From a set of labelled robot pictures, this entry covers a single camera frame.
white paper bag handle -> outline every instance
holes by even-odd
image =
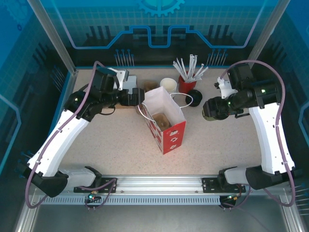
[[[170,95],[172,96],[172,95],[174,95],[174,94],[182,94],[182,95],[185,95],[185,96],[188,96],[188,97],[191,98],[191,102],[190,102],[189,104],[187,104],[187,105],[185,105],[185,106],[180,106],[180,108],[187,107],[187,106],[191,105],[191,103],[193,102],[193,97],[190,96],[189,94],[185,94],[185,93],[171,93]]]
[[[138,105],[137,107],[138,107],[138,109],[139,109],[139,111],[140,111],[140,114],[141,114],[144,118],[146,118],[146,119],[148,119],[148,120],[150,120],[150,121],[153,121],[153,122],[155,123],[155,121],[154,121],[153,119],[150,119],[150,118],[146,117],[146,116],[141,112],[141,110],[140,110],[140,105]]]

gray floor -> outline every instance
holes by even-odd
[[[270,231],[286,231],[281,208],[265,197],[251,197],[250,211]],[[218,206],[40,206],[32,232],[263,232],[250,215]]]

white paper cup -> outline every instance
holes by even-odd
[[[163,86],[163,88],[165,88],[165,90],[171,94],[171,93],[175,93],[176,89],[177,89],[177,82],[172,79],[172,78],[164,78],[161,82],[160,82],[160,86]]]

metal post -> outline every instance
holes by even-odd
[[[54,45],[68,71],[74,74],[76,70],[75,65],[40,0],[28,0],[28,3],[33,9],[36,17],[44,28],[48,38]]]
[[[290,0],[279,0],[275,9],[271,13],[271,16],[269,17],[262,33],[260,34],[260,37],[256,41],[256,44],[254,45],[248,59],[257,60],[261,51],[263,50],[264,46],[266,45],[268,39],[270,38],[273,30],[275,29],[276,25],[278,24],[280,18],[282,17],[286,7],[288,6]]]

black bowl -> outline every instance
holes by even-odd
[[[187,104],[190,104],[190,106],[192,106],[192,107],[198,106],[203,99],[203,95],[201,94],[201,92],[196,90],[196,89],[190,90],[187,94],[190,95],[193,98],[193,102],[190,104],[192,99],[189,96],[187,96],[185,98],[185,102]]]

